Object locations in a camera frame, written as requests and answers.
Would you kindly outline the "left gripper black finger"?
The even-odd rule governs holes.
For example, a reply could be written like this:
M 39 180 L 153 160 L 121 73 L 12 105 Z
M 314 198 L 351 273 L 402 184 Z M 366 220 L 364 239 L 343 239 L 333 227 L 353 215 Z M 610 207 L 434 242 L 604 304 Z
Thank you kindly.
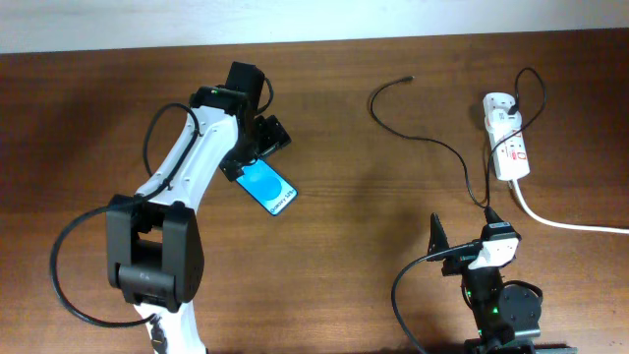
M 225 175 L 225 177 L 227 178 L 229 182 L 234 182 L 239 177 L 245 174 L 244 172 L 245 167 L 254 165 L 255 163 L 257 163 L 256 158 L 248 162 L 223 159 L 219 163 L 219 169 Z
M 292 140 L 275 115 L 257 118 L 257 157 L 267 158 L 288 146 Z

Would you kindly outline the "blue screen smartphone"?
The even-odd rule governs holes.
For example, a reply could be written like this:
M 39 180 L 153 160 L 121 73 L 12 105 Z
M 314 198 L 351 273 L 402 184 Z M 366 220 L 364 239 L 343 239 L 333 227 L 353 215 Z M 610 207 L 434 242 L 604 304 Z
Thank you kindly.
M 270 215 L 277 216 L 298 197 L 298 191 L 264 160 L 242 168 L 236 182 Z

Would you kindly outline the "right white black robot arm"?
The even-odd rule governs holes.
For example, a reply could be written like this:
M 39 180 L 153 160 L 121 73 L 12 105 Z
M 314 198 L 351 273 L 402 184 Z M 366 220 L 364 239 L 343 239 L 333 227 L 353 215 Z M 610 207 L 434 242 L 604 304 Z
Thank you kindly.
M 504 281 L 500 270 L 514 259 L 522 240 L 511 223 L 485 210 L 481 236 L 453 246 L 437 214 L 430 216 L 428 255 L 441 262 L 444 276 L 461 277 L 464 301 L 473 312 L 477 339 L 464 342 L 466 353 L 533 353 L 541 335 L 543 292 L 521 280 Z

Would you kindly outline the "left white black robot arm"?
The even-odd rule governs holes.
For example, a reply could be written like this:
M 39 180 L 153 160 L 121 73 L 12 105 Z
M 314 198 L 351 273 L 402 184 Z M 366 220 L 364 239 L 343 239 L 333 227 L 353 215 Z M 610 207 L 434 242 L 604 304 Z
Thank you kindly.
M 201 87 L 183 108 L 186 126 L 161 165 L 106 213 L 107 273 L 112 287 L 145 318 L 155 353 L 204 353 L 193 299 L 204 254 L 197 214 L 216 172 L 277 216 L 298 191 L 266 159 L 291 138 L 259 100 L 270 86 L 253 64 L 232 64 L 224 84 Z

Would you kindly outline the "white USB charger adapter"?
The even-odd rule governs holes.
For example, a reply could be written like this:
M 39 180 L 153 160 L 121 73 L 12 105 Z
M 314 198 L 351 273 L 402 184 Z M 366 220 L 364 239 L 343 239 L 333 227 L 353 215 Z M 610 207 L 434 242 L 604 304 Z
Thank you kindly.
M 495 109 L 486 114 L 485 124 L 489 133 L 519 130 L 522 116 L 519 112 L 509 115 L 504 109 Z

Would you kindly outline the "white power strip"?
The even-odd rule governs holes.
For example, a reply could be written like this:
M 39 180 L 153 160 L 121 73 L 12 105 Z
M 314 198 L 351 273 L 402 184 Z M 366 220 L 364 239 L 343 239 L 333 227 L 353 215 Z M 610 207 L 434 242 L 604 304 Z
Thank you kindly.
M 491 92 L 483 99 L 485 118 L 486 114 L 495 109 L 509 109 L 515 104 L 512 95 L 505 92 Z M 521 133 L 518 130 L 488 133 L 492 160 L 495 174 L 498 180 L 518 180 L 530 173 L 529 160 Z

